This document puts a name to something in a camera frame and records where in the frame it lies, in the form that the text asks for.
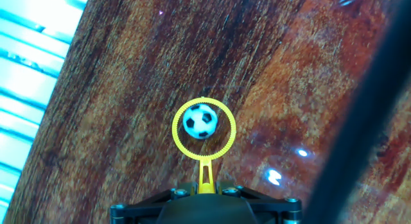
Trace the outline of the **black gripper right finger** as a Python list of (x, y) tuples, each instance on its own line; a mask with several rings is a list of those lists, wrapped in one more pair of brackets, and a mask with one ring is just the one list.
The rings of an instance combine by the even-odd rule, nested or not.
[(220, 195), (248, 202), (258, 223), (301, 224), (302, 202), (297, 198), (272, 198), (231, 181), (217, 181), (215, 189)]

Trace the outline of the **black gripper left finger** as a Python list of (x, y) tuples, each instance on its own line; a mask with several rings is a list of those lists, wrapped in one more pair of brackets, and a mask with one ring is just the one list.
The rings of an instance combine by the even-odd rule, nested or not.
[(162, 208), (171, 201), (196, 195), (198, 184), (186, 182), (155, 194), (136, 204), (119, 203), (110, 207), (110, 224), (155, 223)]

